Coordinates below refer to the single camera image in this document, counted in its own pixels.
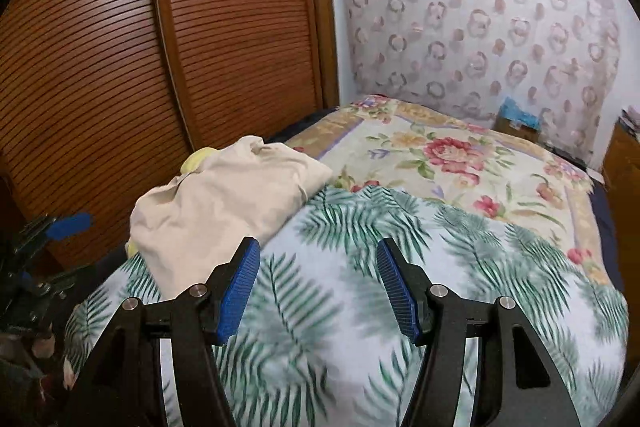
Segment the circle patterned lace curtain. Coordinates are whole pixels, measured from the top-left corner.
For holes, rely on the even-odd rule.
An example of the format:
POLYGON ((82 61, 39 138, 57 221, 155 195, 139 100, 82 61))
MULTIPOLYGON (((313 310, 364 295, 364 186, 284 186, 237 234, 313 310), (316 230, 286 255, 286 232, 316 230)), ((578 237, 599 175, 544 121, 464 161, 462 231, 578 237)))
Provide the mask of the circle patterned lace curtain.
POLYGON ((344 0, 352 77, 469 122, 506 98, 545 140, 593 154, 620 60, 614 0, 344 0))

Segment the floral blanket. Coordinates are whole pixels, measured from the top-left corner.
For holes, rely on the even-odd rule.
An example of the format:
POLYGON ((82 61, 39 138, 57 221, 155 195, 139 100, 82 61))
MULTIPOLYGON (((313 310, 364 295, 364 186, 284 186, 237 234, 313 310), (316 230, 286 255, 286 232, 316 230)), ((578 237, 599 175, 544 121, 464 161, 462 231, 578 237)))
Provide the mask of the floral blanket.
POLYGON ((545 148, 418 104, 368 95, 288 139, 349 192, 367 185, 529 229, 588 279, 611 283, 585 171, 545 148))

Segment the peach printed t-shirt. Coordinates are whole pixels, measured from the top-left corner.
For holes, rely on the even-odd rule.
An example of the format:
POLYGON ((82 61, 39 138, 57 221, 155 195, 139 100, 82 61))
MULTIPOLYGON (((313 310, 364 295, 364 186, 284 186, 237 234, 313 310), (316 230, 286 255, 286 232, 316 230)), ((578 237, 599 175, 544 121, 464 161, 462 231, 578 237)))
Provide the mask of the peach printed t-shirt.
POLYGON ((138 198, 129 238, 160 295, 174 299, 230 261, 244 237, 264 246, 331 178, 317 159, 243 136, 138 198))

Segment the wooden sideboard cabinet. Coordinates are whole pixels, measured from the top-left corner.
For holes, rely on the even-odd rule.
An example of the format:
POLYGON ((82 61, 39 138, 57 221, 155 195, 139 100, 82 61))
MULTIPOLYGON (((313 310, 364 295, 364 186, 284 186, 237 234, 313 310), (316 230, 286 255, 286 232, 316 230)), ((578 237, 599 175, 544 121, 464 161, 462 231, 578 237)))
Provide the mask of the wooden sideboard cabinet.
POLYGON ((639 304, 639 141, 619 120, 602 165, 627 300, 639 304))

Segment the palm leaf bed sheet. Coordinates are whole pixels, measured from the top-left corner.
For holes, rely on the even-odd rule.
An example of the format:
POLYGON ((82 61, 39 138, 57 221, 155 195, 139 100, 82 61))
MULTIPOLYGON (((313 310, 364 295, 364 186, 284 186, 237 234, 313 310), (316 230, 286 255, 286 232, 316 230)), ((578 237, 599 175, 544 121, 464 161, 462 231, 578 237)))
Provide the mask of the palm leaf bed sheet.
MULTIPOLYGON (((555 363, 579 421, 594 426, 620 389, 627 305, 558 247, 509 222, 380 186, 328 186, 264 246, 238 332, 214 349, 241 426, 397 426, 423 350, 401 334, 376 269, 389 237, 434 282, 466 299, 512 297, 555 363)), ((141 254, 73 312, 65 372, 77 381, 129 297, 164 299, 141 254)))

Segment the wooden louvered wardrobe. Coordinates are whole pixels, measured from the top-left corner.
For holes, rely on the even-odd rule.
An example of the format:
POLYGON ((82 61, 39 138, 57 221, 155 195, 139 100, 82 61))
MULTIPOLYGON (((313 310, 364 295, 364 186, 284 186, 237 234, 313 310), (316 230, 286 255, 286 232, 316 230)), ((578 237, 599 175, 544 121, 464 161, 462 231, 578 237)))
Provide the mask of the wooden louvered wardrobe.
POLYGON ((128 234, 186 156, 338 102, 331 0, 1 0, 1 236, 89 213, 53 272, 128 234))

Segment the cardboard box with blue items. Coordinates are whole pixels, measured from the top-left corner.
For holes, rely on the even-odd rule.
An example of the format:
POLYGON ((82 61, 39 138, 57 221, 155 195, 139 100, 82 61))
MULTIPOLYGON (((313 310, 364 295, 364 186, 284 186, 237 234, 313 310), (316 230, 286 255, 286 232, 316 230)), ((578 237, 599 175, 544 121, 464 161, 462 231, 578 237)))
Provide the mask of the cardboard box with blue items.
POLYGON ((540 137, 540 119, 525 110, 508 96, 499 107, 494 129, 504 134, 510 134, 537 143, 540 137))

